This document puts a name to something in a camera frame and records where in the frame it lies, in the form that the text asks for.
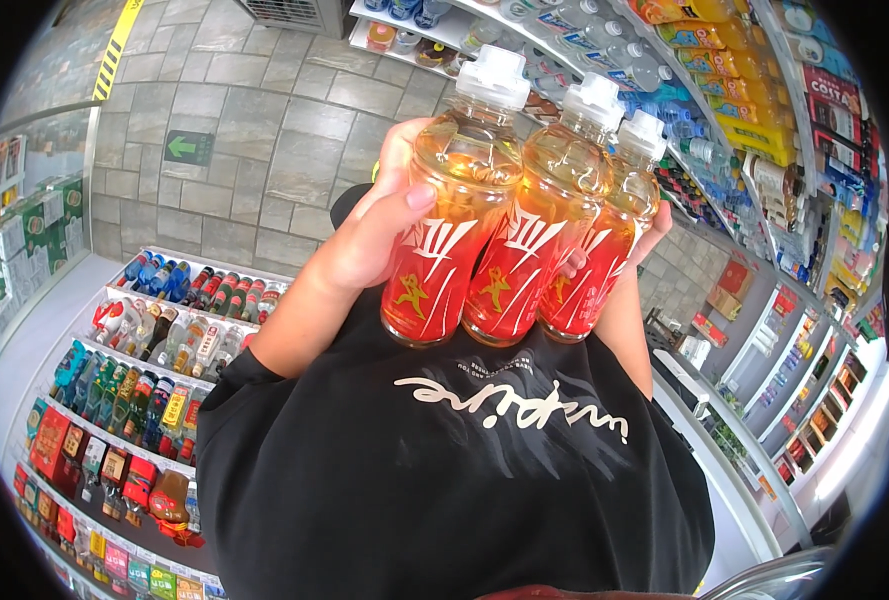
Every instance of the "hand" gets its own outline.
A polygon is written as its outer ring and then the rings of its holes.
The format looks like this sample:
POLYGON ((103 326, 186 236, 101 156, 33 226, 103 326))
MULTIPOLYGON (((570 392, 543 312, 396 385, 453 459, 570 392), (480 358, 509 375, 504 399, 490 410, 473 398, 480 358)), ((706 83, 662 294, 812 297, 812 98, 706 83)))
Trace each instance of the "hand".
POLYGON ((328 288, 353 293, 385 281, 395 237, 434 205, 435 187, 410 186, 409 175, 414 138, 432 120, 414 119, 388 131, 377 181, 309 263, 328 288))

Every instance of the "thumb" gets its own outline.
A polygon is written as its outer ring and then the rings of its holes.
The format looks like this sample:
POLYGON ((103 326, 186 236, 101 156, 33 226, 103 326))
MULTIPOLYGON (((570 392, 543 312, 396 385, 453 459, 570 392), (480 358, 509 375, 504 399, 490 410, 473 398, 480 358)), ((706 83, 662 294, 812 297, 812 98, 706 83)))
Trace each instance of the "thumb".
POLYGON ((355 242, 367 252, 389 252, 394 237, 426 215, 438 199, 438 190, 429 183, 379 198, 355 227, 355 242))

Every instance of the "red box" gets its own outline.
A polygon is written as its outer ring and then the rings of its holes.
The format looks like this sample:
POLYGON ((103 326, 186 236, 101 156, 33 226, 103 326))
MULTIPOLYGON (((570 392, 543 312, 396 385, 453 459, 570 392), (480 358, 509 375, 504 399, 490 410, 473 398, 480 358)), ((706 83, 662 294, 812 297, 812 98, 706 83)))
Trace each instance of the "red box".
POLYGON ((754 276, 750 273, 748 267, 736 260, 728 260, 725 271, 721 273, 721 278, 718 279, 718 285, 728 294, 737 298, 739 302, 743 302, 748 296, 748 290, 753 281, 754 276))

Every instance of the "white bottle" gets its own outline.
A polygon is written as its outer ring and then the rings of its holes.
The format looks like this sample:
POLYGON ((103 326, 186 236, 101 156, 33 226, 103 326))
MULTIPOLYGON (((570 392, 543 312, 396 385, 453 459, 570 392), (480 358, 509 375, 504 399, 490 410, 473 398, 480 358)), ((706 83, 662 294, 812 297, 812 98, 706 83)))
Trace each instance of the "white bottle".
POLYGON ((476 18, 471 23, 471 29, 461 42, 461 49, 465 54, 477 54, 485 44, 496 41, 503 30, 501 26, 490 19, 476 18))

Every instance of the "cardboard box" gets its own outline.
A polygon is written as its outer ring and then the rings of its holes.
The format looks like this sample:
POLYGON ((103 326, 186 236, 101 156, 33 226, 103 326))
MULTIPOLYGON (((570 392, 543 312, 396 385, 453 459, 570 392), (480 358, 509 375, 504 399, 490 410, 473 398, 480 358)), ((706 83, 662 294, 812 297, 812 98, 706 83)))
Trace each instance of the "cardboard box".
POLYGON ((738 298, 731 294, 720 285, 711 288, 711 293, 707 295, 707 303, 714 306, 714 310, 721 313, 725 319, 734 321, 738 318, 738 312, 741 310, 741 303, 738 298))

